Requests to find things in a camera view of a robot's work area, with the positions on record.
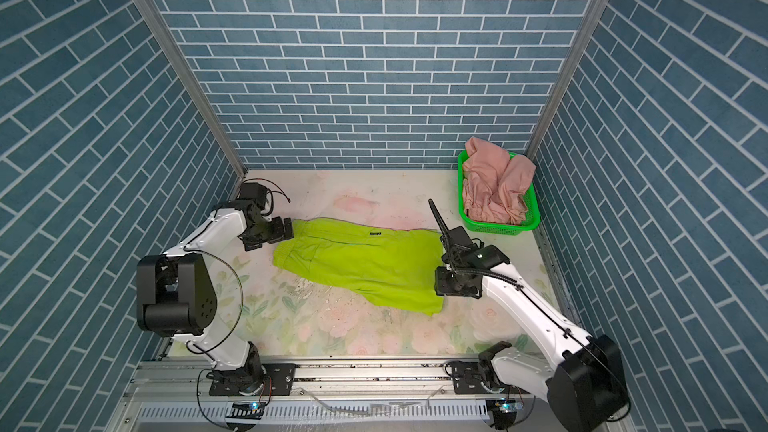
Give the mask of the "lime green shorts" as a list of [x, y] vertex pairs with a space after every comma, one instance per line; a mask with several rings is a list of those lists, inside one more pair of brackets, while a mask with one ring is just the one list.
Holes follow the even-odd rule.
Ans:
[[293, 232], [275, 249], [275, 267], [350, 290], [376, 306], [426, 315], [442, 311], [444, 300], [435, 292], [435, 271], [444, 252], [438, 232], [330, 218], [297, 220]]

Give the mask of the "pink shorts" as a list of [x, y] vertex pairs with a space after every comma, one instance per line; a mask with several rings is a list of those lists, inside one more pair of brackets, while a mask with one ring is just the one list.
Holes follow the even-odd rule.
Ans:
[[528, 212], [524, 195], [533, 183], [534, 163], [476, 137], [466, 142], [465, 151], [461, 170], [467, 217], [475, 222], [522, 225]]

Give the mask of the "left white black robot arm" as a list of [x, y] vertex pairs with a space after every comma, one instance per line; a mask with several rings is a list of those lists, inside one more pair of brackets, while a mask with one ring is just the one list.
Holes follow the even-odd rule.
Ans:
[[212, 396], [288, 396], [294, 364], [265, 365], [257, 347], [235, 335], [239, 311], [229, 326], [217, 315], [217, 298], [206, 261], [223, 265], [235, 278], [240, 306], [245, 306], [242, 279], [219, 256], [234, 239], [247, 251], [294, 237], [289, 218], [270, 217], [256, 199], [236, 199], [214, 209], [204, 223], [178, 245], [137, 265], [137, 324], [144, 331], [170, 337], [210, 364]]

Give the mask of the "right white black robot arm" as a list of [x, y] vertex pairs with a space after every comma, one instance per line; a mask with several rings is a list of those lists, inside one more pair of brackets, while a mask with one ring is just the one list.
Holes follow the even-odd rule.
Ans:
[[497, 247], [447, 246], [435, 289], [443, 296], [491, 299], [538, 347], [538, 355], [530, 355], [500, 341], [481, 352], [474, 379], [488, 392], [523, 389], [547, 402], [568, 431], [593, 431], [630, 413], [619, 346], [558, 312]]

